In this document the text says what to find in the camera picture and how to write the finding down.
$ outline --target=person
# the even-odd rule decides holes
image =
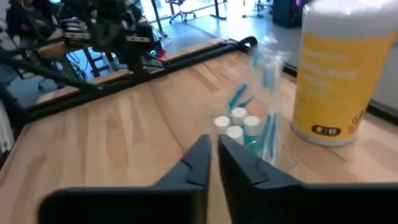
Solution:
[[[52,9],[53,4],[49,0],[12,0],[11,6],[7,10],[6,22],[7,32],[11,37],[19,36],[19,47],[31,47],[40,40],[47,40],[52,34]],[[32,30],[31,24],[37,28],[37,33]],[[60,72],[55,64],[38,55],[31,55],[39,59],[41,66],[49,68],[55,72]],[[58,88],[62,88],[63,84],[54,81]]]

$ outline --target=office chair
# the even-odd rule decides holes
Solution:
[[[196,18],[197,15],[194,12],[183,12],[181,11],[181,6],[182,4],[185,2],[185,0],[166,0],[166,3],[171,3],[171,4],[175,4],[178,5],[178,8],[180,9],[180,12],[175,14],[174,16],[172,16],[170,18],[170,24],[172,23],[173,19],[175,19],[177,16],[181,16],[181,19],[184,20],[184,22],[187,21],[187,14],[193,14],[193,17]]]

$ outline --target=yellow label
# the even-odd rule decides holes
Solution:
[[[353,137],[396,33],[366,39],[303,35],[294,123],[318,139]]]

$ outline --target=white lid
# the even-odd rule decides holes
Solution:
[[[248,112],[244,108],[235,108],[231,112],[232,122],[234,125],[243,125],[243,119],[248,116]]]
[[[261,133],[261,120],[256,116],[248,116],[243,119],[244,132],[248,136],[257,136]]]
[[[367,37],[398,28],[398,1],[318,0],[303,12],[303,32],[324,37]]]
[[[219,116],[214,119],[214,125],[216,126],[217,134],[226,134],[226,130],[231,125],[231,121],[226,116]]]
[[[226,130],[226,134],[239,144],[243,144],[243,129],[241,127],[231,126]]]

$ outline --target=yellow container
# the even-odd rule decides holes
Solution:
[[[319,0],[304,9],[292,127],[342,146],[358,126],[396,40],[398,2]]]

